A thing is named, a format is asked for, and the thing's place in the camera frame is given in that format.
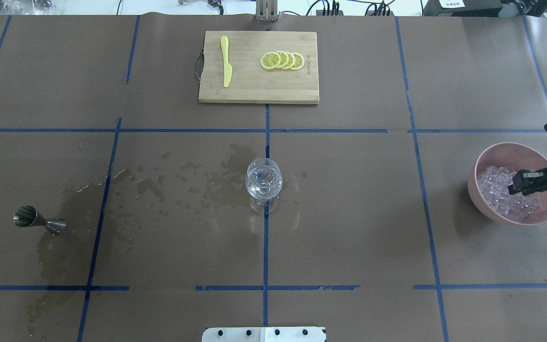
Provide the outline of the steel double jigger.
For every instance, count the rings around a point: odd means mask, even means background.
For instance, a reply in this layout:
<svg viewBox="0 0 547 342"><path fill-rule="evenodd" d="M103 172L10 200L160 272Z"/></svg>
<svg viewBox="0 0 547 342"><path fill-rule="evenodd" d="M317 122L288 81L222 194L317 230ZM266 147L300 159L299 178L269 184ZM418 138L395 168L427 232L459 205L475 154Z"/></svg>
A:
<svg viewBox="0 0 547 342"><path fill-rule="evenodd" d="M67 228L67 221L62 218L46 219L33 206L22 206L13 215L13 223L19 228L45 227L53 236L58 236Z"/></svg>

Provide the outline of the clear ice cubes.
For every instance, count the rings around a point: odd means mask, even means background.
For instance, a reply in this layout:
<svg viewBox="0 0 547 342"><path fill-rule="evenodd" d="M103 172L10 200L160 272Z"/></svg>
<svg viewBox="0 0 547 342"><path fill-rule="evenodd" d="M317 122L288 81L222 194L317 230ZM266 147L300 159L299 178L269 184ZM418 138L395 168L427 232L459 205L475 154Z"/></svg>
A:
<svg viewBox="0 0 547 342"><path fill-rule="evenodd" d="M544 201L537 194L510 195L508 186L512 185L516 173L513 168L489 165L477 178L478 188L485 202L495 212L514 222L523 223L530 214L541 208Z"/></svg>

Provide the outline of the clear wine glass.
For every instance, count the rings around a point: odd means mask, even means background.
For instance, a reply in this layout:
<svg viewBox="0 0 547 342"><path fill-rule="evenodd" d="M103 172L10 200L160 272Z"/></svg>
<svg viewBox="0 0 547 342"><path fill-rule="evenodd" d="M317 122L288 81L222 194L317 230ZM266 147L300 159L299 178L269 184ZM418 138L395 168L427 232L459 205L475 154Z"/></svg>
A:
<svg viewBox="0 0 547 342"><path fill-rule="evenodd" d="M251 208L259 214L270 215L276 210L282 187L282 171L274 160L259 158L247 167L245 188L250 195Z"/></svg>

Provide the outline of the pink bowl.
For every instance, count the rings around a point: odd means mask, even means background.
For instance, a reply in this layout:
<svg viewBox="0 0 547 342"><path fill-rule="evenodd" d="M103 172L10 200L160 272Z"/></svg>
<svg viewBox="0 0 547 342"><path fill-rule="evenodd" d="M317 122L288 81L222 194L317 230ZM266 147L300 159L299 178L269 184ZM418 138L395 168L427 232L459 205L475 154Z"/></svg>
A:
<svg viewBox="0 0 547 342"><path fill-rule="evenodd" d="M539 193L543 204L540 208L534 210L527 216L523 222L513 221L501 214L490 206L478 187L478 176L486 170L486 167L495 165L498 167L510 167L517 171L522 169L542 169L547 167L547 158L536 150L514 142L500 142L484 149L474 165L470 168L467 180L469 196L474 206L486 217L493 221L512 224L523 227L540 225L547 222L547 192Z"/></svg>

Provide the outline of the black box device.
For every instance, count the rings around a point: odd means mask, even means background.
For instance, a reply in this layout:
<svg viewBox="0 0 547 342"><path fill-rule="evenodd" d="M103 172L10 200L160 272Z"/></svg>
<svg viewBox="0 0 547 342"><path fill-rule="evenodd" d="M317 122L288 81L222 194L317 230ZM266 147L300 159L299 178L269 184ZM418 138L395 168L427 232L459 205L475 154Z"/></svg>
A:
<svg viewBox="0 0 547 342"><path fill-rule="evenodd" d="M498 17L501 0L428 0L424 17Z"/></svg>

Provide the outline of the lemon slice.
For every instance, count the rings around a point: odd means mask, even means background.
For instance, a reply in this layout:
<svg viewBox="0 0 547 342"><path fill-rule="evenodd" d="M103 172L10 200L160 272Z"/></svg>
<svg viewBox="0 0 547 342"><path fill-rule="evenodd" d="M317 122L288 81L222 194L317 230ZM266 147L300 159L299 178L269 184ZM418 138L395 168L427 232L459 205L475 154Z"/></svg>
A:
<svg viewBox="0 0 547 342"><path fill-rule="evenodd" d="M292 56L293 56L293 60L294 60L294 63L293 65L291 66L290 70L292 71L298 71L300 70L303 66L304 66L304 63L305 63L305 58L302 54L300 53L296 53L296 52L293 52L292 53Z"/></svg>
<svg viewBox="0 0 547 342"><path fill-rule="evenodd" d="M293 68L296 58L293 52L285 52L286 54L286 63L282 67L284 70Z"/></svg>
<svg viewBox="0 0 547 342"><path fill-rule="evenodd" d="M265 70L276 69L281 65L282 57L278 52L269 52L262 55L260 66Z"/></svg>
<svg viewBox="0 0 547 342"><path fill-rule="evenodd" d="M279 63L276 65L276 69L283 69L282 67L286 63L285 51L275 51L275 53L279 56Z"/></svg>

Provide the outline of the bamboo cutting board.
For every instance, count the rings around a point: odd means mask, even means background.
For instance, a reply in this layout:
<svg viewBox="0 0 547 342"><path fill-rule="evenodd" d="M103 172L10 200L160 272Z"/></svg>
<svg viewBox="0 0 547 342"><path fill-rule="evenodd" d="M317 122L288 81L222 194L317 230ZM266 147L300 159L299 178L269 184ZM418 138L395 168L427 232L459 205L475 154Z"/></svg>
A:
<svg viewBox="0 0 547 342"><path fill-rule="evenodd" d="M220 37L228 36L233 67L229 87L223 87ZM263 54L275 51L300 53L305 58L298 71L265 70ZM315 32L207 31L199 101L222 104L316 105L319 85L318 36Z"/></svg>

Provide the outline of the yellow plastic knife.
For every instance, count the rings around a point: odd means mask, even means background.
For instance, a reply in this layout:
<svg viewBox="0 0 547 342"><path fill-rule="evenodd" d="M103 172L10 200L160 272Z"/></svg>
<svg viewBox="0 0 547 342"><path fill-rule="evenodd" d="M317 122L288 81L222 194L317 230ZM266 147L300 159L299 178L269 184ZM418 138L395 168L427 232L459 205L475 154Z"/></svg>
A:
<svg viewBox="0 0 547 342"><path fill-rule="evenodd" d="M229 87L232 75L233 67L229 61L229 39L228 36L220 37L220 46L222 53L222 67L223 67L223 87Z"/></svg>

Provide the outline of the plastic bag with parts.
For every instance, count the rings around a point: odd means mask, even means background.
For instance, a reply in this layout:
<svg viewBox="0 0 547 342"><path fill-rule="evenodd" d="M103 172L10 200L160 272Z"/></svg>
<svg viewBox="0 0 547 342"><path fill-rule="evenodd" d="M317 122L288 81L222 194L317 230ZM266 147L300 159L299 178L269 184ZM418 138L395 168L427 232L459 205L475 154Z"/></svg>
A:
<svg viewBox="0 0 547 342"><path fill-rule="evenodd" d="M0 15L54 15L67 0L0 0Z"/></svg>

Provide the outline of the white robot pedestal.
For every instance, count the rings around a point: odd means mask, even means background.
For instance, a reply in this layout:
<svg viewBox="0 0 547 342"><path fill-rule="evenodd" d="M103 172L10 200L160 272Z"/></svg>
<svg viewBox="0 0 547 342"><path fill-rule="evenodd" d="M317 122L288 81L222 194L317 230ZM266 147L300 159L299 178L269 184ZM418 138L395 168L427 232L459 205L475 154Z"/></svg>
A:
<svg viewBox="0 0 547 342"><path fill-rule="evenodd" d="M326 342L324 327L212 327L205 329L202 342Z"/></svg>

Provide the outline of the aluminium frame post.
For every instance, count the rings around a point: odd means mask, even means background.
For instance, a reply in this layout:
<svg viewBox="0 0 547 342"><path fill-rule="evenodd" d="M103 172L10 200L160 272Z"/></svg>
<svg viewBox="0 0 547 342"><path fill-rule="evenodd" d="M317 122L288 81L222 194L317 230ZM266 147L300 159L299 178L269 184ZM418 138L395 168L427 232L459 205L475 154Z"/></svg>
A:
<svg viewBox="0 0 547 342"><path fill-rule="evenodd" d="M276 22L279 18L278 0L256 0L255 20Z"/></svg>

